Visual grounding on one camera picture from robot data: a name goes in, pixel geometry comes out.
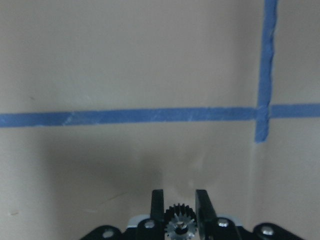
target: metal gear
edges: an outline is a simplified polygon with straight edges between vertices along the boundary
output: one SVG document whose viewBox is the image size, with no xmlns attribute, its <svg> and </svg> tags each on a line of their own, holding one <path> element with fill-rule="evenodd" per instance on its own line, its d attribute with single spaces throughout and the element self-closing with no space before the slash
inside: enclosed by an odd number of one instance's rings
<svg viewBox="0 0 320 240">
<path fill-rule="evenodd" d="M 165 211 L 165 232 L 172 240 L 188 240 L 197 231 L 196 215 L 184 204 L 173 205 Z"/>
</svg>

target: beige wall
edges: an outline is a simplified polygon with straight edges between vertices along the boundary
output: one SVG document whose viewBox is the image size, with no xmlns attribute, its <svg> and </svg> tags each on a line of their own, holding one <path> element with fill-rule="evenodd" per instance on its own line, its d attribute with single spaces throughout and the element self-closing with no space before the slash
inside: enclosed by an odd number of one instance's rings
<svg viewBox="0 0 320 240">
<path fill-rule="evenodd" d="M 319 103 L 316 0 L 282 0 L 272 103 Z M 0 113 L 254 107 L 262 0 L 0 0 Z M 125 229 L 207 189 L 248 229 L 320 235 L 320 119 L 0 128 L 0 239 Z"/>
</svg>

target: black bracket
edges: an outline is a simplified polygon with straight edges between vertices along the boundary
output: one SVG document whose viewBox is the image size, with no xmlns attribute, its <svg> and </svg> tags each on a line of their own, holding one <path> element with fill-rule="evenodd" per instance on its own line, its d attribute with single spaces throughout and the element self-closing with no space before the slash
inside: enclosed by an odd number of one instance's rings
<svg viewBox="0 0 320 240">
<path fill-rule="evenodd" d="M 201 240 L 303 240 L 273 223 L 257 225 L 253 232 L 232 219 L 217 216 L 206 190 L 195 191 L 196 223 Z M 110 225 L 97 227 L 81 240 L 164 240 L 165 210 L 162 189 L 152 191 L 150 217 L 125 232 Z"/>
</svg>

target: silver screw head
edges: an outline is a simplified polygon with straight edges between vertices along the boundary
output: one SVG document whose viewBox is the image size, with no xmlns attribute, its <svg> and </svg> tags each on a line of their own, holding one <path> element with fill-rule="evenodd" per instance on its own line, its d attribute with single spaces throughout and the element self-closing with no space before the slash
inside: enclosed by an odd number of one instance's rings
<svg viewBox="0 0 320 240">
<path fill-rule="evenodd" d="M 106 229 L 106 230 L 104 231 L 104 233 L 102 234 L 102 237 L 103 237 L 104 239 L 108 239 L 108 238 L 111 238 L 114 234 L 115 234 L 115 233 L 114 233 L 114 231 L 113 231 L 112 229 Z"/>
<path fill-rule="evenodd" d="M 185 229 L 187 227 L 187 225 L 185 224 L 184 221 L 178 221 L 176 223 L 176 226 L 177 226 L 177 228 L 180 228 L 180 229 Z"/>
<path fill-rule="evenodd" d="M 272 236 L 275 232 L 270 226 L 263 226 L 261 232 L 264 235 Z"/>
<path fill-rule="evenodd" d="M 146 221 L 145 223 L 144 223 L 144 227 L 146 228 L 146 229 L 152 229 L 152 228 L 154 228 L 155 227 L 155 221 L 153 221 L 153 220 L 148 220 L 148 221 Z"/>
<path fill-rule="evenodd" d="M 218 223 L 218 226 L 222 228 L 226 228 L 229 226 L 229 221 L 225 218 L 219 218 L 217 223 Z"/>
</svg>

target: blue tape line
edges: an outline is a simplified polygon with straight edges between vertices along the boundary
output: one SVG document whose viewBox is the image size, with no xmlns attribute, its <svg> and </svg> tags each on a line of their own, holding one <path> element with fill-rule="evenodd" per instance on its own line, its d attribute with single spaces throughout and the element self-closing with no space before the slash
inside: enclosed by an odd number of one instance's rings
<svg viewBox="0 0 320 240">
<path fill-rule="evenodd" d="M 314 104 L 292 104 L 271 106 L 272 119 L 283 118 L 318 118 L 320 117 L 320 103 Z"/>
<path fill-rule="evenodd" d="M 277 0 L 264 1 L 260 74 L 257 101 L 255 142 L 266 141 L 269 132 L 269 104 L 272 96 L 274 31 L 277 23 Z"/>
<path fill-rule="evenodd" d="M 102 111 L 3 113 L 0 128 L 100 125 L 151 122 L 248 121 L 253 107 L 191 107 Z"/>
</svg>

